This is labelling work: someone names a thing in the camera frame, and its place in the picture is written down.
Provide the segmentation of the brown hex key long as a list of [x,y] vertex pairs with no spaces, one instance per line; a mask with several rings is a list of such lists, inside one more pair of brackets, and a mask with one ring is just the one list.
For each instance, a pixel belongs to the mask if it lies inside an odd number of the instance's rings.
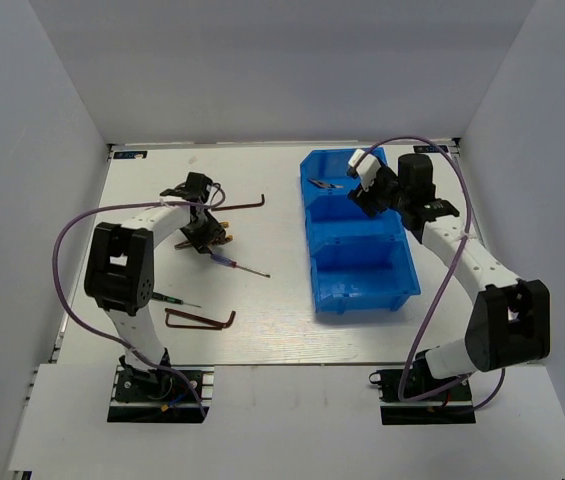
[[235,311],[231,311],[225,321],[219,321],[182,310],[165,309],[165,326],[170,329],[222,331],[230,328],[235,319]]

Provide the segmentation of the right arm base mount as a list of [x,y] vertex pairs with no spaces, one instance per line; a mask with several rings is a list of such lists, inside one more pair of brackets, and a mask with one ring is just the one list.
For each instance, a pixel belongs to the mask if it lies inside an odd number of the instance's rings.
[[383,426],[475,424],[473,395],[468,376],[435,379],[428,367],[413,365],[403,397],[398,395],[402,367],[373,371],[369,384],[378,389]]

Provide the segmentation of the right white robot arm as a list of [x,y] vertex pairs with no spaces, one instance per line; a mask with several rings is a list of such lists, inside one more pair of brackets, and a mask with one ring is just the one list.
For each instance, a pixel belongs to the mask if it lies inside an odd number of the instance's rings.
[[404,228],[452,272],[473,303],[464,337],[417,354],[415,390],[434,399],[450,379],[546,358],[551,350],[550,293],[540,280],[524,280],[503,266],[453,204],[436,195],[429,156],[413,153],[391,170],[361,149],[348,161],[359,181],[349,198],[369,215],[399,214]]

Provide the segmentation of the yellow combination pliers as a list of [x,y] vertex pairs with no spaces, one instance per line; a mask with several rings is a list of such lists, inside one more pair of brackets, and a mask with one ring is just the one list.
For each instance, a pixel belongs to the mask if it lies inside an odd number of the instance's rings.
[[[230,223],[228,221],[222,221],[222,222],[220,222],[220,226],[224,230],[226,230],[227,228],[230,227]],[[233,237],[232,234],[222,233],[219,236],[217,236],[216,238],[214,238],[213,240],[211,240],[207,244],[207,247],[226,245],[226,244],[232,242],[233,240],[234,240],[234,237]],[[184,249],[188,249],[188,248],[192,248],[192,247],[193,247],[193,245],[188,240],[182,241],[182,242],[174,245],[174,249],[176,251],[184,250]]]

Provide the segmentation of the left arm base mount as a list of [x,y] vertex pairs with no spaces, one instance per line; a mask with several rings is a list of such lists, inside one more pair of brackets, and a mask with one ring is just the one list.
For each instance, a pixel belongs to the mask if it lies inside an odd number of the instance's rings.
[[212,367],[184,367],[179,376],[141,372],[119,365],[113,380],[107,422],[112,424],[202,424],[209,413]]

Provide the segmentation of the small green black screwdriver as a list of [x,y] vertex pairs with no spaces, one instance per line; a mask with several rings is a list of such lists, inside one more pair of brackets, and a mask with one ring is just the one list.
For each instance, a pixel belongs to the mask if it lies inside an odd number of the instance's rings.
[[190,306],[190,307],[194,307],[194,308],[200,308],[200,305],[197,304],[193,304],[193,303],[189,303],[186,302],[182,299],[173,297],[173,296],[169,296],[169,295],[165,295],[159,292],[154,292],[151,296],[151,299],[154,301],[158,301],[158,302],[163,302],[163,303],[169,303],[169,304],[173,304],[173,305],[184,305],[184,306]]

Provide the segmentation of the thin brown hex key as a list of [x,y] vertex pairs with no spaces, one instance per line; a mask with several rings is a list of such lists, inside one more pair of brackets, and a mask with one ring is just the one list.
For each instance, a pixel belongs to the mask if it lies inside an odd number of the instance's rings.
[[231,205],[221,205],[218,207],[213,207],[211,210],[212,211],[217,211],[217,212],[221,212],[221,211],[234,211],[234,210],[244,210],[244,209],[253,209],[253,208],[260,208],[262,206],[265,205],[266,202],[266,197],[265,195],[262,193],[260,195],[260,198],[258,201],[256,202],[250,202],[250,203],[241,203],[241,204],[231,204]]

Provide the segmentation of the yellow needle-nose pliers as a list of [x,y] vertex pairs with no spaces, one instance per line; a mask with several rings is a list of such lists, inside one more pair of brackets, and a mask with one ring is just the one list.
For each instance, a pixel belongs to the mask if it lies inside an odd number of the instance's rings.
[[331,183],[331,182],[327,182],[327,181],[320,180],[320,179],[314,179],[314,178],[309,178],[308,183],[315,186],[316,188],[319,188],[319,189],[339,190],[339,189],[344,188],[343,185],[334,184],[334,183]]

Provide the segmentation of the blue handled screwdriver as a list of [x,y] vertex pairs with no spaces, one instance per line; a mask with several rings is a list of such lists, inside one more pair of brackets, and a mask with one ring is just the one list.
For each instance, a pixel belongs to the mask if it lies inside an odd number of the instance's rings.
[[227,267],[227,268],[242,270],[242,271],[245,271],[245,272],[248,272],[248,273],[251,273],[251,274],[260,276],[260,277],[263,277],[263,278],[270,278],[270,277],[271,277],[271,275],[268,274],[268,273],[265,273],[265,272],[262,272],[262,271],[258,271],[258,270],[255,270],[255,269],[246,267],[246,266],[244,266],[244,265],[238,263],[237,261],[235,261],[235,260],[233,260],[233,259],[230,259],[230,258],[228,258],[228,257],[226,257],[226,256],[223,256],[223,255],[220,255],[220,254],[217,254],[217,253],[211,253],[211,254],[210,254],[210,258],[211,258],[214,262],[216,262],[216,263],[218,263],[218,264],[220,264],[220,265],[223,265],[223,266],[225,266],[225,267]]

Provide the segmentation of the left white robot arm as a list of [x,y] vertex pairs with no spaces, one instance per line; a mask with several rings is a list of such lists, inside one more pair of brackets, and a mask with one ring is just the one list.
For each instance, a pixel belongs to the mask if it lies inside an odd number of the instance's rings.
[[112,321],[123,342],[124,362],[142,371],[139,387],[161,399],[173,387],[168,351],[159,340],[149,302],[155,288],[154,250],[176,231],[199,254],[226,242],[225,227],[212,215],[219,183],[201,173],[161,193],[160,201],[122,223],[99,223],[93,232],[84,289]]

